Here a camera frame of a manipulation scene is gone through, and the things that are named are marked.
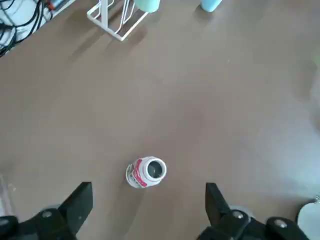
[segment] light blue cup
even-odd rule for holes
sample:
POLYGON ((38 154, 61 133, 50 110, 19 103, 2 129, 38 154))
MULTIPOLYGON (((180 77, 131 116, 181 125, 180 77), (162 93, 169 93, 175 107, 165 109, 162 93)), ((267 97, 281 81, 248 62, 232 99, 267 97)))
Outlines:
POLYGON ((202 0, 201 7, 206 12, 213 12, 219 4, 222 2, 222 0, 202 0))
POLYGON ((158 10, 160 0, 134 0, 138 9, 146 13, 153 13, 158 10))

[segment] white dish rack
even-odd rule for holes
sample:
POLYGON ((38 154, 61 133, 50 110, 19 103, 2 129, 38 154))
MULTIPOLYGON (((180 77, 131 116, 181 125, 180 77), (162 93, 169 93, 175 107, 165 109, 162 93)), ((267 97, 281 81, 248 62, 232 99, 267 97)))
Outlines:
POLYGON ((135 29, 135 27, 148 15, 148 12, 144 12, 142 16, 140 16, 135 23, 120 35, 119 32, 122 30, 124 24, 128 22, 128 20, 133 16, 134 8, 136 4, 133 2, 131 5, 131 10, 129 10, 130 1, 133 0, 123 0, 122 14, 119 27, 117 30, 113 30, 109 26, 109 18, 108 12, 111 7, 115 4, 115 0, 112 0, 111 3, 108 3, 108 0, 99 0, 99 2, 94 5, 87 13, 88 19, 90 19, 94 24, 98 25, 100 28, 104 29, 107 33, 118 39, 119 41, 123 41, 126 37, 135 29))

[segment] red label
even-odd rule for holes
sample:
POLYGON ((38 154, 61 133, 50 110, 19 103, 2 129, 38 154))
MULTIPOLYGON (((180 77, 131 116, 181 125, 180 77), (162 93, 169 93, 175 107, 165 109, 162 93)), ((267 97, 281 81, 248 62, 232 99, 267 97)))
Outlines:
POLYGON ((141 184, 141 186, 146 187, 147 184, 140 177, 139 166, 140 166, 141 162, 142 162, 142 159, 138 159, 136 161, 136 165, 135 165, 135 168, 133 170, 133 176, 138 181, 138 183, 141 184))

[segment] black cable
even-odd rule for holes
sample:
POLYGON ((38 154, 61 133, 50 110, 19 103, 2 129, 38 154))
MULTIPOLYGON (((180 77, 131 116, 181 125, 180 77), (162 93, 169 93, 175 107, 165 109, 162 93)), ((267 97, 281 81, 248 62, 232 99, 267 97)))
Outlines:
POLYGON ((0 57, 5 55, 10 49, 12 49, 15 46, 16 40, 17 40, 17 29, 14 28, 14 34, 9 44, 0 50, 0 57))
POLYGON ((2 10, 3 10, 3 11, 8 10, 9 8, 11 8, 11 7, 12 7, 12 5, 14 4, 14 2, 15 2, 15 0, 12 0, 12 2, 10 3, 10 5, 9 5, 9 6, 7 6, 6 8, 3 8, 2 10))
POLYGON ((40 11, 40 20, 38 22, 38 26, 36 26, 36 30, 41 27, 42 19, 44 18, 45 4, 41 1, 41 9, 40 11))
MULTIPOLYGON (((2 20, 2 19, 0 19, 0 24, 5 24, 5 22, 2 20)), ((0 35, 0 40, 4 37, 4 35, 5 35, 5 28, 2 28, 2 32, 1 32, 1 35, 0 35)))
POLYGON ((30 37, 30 35, 34 32, 35 27, 36 27, 36 25, 37 25, 37 23, 38 23, 38 20, 39 20, 39 16, 40 16, 40 14, 39 14, 39 13, 40 13, 39 7, 40 7, 40 3, 41 3, 41 2, 42 2, 42 1, 39 0, 39 1, 37 2, 37 4, 36 4, 35 10, 34 10, 34 13, 36 14, 36 19, 35 19, 35 22, 34 22, 32 28, 31 28, 30 32, 28 33, 28 35, 27 35, 25 38, 16 41, 16 44, 21 43, 21 42, 24 41, 26 38, 30 37))
MULTIPOLYGON (((10 23, 12 25, 6 25, 6 28, 7 29, 14 29, 14 34, 13 34, 13 37, 11 38, 10 42, 8 45, 4 45, 4 44, 1 44, 1 47, 0 48, 0 57, 2 57, 3 55, 5 55, 9 50, 11 50, 14 46, 16 46, 17 44, 21 43, 22 41, 24 41, 26 38, 28 38, 35 30, 38 30, 40 27, 41 27, 41 23, 42 23, 42 19, 44 18, 44 11, 45 11, 45 8, 48 9, 48 11, 50 12, 50 20, 53 18, 53 13, 52 11, 48 8, 48 4, 47 3, 44 3, 43 0, 39 0, 37 3, 36 3, 36 6, 35 6, 35 9, 34 9, 34 12, 33 12, 33 15, 32 17, 25 23, 23 24, 19 24, 19 25, 16 25, 14 23, 14 21, 10 18, 10 16, 7 14, 6 12, 6 9, 8 9, 9 7, 7 8, 4 8, 3 5, 2 5, 2 2, 5 2, 5 0, 0 0, 0 9, 3 11, 4 15, 6 16, 6 18, 10 21, 10 23), (17 28, 20 28, 20 27, 24 27, 24 26, 27 26, 29 25, 30 23, 32 23, 34 21, 34 24, 30 30, 30 32, 28 33, 28 35, 26 37, 24 37, 23 39, 20 39, 20 40, 17 40, 17 36, 18 36, 18 31, 17 31, 17 28)), ((5 34, 5 29, 3 29, 3 32, 1 33, 0 35, 0 39, 3 37, 3 35, 5 34)))

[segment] brown table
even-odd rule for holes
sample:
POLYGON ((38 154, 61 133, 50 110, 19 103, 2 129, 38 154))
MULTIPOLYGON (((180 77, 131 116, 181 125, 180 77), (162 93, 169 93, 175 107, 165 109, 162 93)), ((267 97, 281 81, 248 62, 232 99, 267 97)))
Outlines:
POLYGON ((80 239, 195 239, 206 182, 259 220, 319 192, 316 1, 163 0, 124 42, 77 0, 0 59, 0 169, 25 220, 92 181, 80 239), (158 156, 163 182, 127 185, 158 156))

